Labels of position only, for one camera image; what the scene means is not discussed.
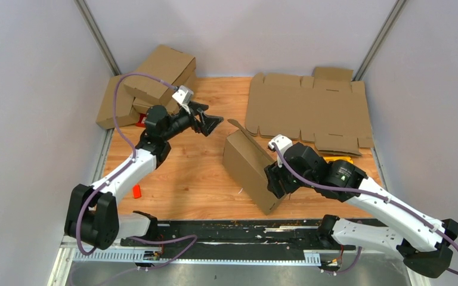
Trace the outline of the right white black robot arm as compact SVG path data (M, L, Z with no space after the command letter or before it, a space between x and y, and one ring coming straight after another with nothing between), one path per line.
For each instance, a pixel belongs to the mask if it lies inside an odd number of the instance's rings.
M451 272L453 255L458 254L455 220L428 216L390 194L354 164L325 161L311 147L285 136L273 138L268 148L277 154L277 160L264 169L267 188L277 198L311 188L325 198L358 207L380 222L380 226L371 226L327 214L316 233L320 246L376 250L428 278Z

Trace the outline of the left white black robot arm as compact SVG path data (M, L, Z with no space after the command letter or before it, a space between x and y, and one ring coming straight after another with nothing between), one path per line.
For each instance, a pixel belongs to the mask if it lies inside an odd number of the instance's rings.
M175 114L162 105L149 108L145 129L129 157L105 177L74 187L64 233L76 240L82 254L105 250L121 238L136 237L144 246L158 241L159 230L152 226L151 215L141 211L119 215L118 204L132 187L162 165L171 151L170 139L187 129L209 136L223 122L221 116L206 114L208 108L195 101Z

